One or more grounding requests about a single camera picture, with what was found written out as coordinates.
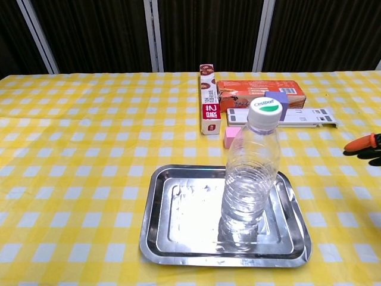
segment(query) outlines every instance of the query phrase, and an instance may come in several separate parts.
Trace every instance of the pink sponge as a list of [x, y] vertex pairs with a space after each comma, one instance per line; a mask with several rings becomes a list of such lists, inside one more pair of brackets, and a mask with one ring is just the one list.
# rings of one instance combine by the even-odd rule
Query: pink sponge
[[241, 127], [227, 127], [225, 129], [224, 144], [226, 149], [230, 148], [230, 145], [232, 144], [233, 139], [235, 138], [235, 136], [237, 136], [240, 129]]

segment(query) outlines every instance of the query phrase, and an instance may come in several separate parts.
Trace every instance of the stainless steel tray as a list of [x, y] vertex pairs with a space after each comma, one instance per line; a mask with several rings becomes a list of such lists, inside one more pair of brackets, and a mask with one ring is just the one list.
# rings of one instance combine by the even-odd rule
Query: stainless steel tray
[[287, 177], [278, 173], [257, 242], [250, 251], [218, 237], [224, 166], [167, 165], [151, 178], [140, 250], [168, 265], [298, 267], [311, 256], [311, 238]]

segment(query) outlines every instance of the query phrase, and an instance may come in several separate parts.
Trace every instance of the white bottle cap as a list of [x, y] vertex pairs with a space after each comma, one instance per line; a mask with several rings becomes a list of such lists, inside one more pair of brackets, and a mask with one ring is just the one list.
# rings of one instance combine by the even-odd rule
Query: white bottle cap
[[278, 126], [282, 105], [270, 97], [257, 97], [250, 103], [248, 123], [258, 129], [272, 130]]

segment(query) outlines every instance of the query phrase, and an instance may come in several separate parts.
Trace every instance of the dark curtain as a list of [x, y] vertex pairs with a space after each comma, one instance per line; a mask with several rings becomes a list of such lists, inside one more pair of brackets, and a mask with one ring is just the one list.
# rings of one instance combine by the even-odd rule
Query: dark curtain
[[251, 71], [263, 0], [158, 0], [164, 70]]
[[151, 72], [143, 0], [32, 0], [61, 73]]
[[0, 79], [47, 73], [16, 1], [0, 1]]
[[264, 72], [374, 70], [380, 0], [276, 0]]

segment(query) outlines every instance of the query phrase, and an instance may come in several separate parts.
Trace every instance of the tablecloth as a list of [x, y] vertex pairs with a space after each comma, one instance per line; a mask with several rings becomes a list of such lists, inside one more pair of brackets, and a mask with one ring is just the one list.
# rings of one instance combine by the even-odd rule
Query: tablecloth
[[0, 81], [1, 285], [381, 285], [381, 167], [342, 155], [381, 132], [381, 73], [217, 73], [295, 80], [335, 128], [279, 129], [313, 242], [297, 269], [162, 266], [139, 252], [149, 180], [165, 164], [225, 164], [199, 127], [198, 73]]

